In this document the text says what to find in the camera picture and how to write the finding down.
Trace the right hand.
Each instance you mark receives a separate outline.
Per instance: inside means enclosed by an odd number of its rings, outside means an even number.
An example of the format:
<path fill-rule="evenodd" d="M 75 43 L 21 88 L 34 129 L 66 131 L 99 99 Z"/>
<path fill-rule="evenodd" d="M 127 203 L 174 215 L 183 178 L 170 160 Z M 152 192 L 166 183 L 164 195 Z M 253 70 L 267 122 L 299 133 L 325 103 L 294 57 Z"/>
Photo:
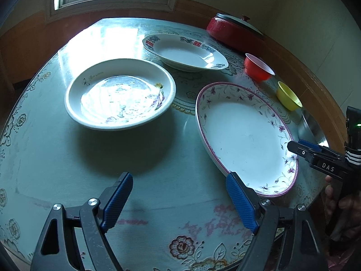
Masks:
<path fill-rule="evenodd" d="M 328 183 L 325 189 L 324 210 L 327 222 L 335 218 L 334 211 L 341 210 L 335 227 L 332 229 L 330 238 L 333 241 L 339 241 L 343 237 L 353 238 L 360 235 L 360 192 L 350 194 L 337 201 L 335 189 L 332 185 L 332 177 L 327 175 L 325 178 Z"/>

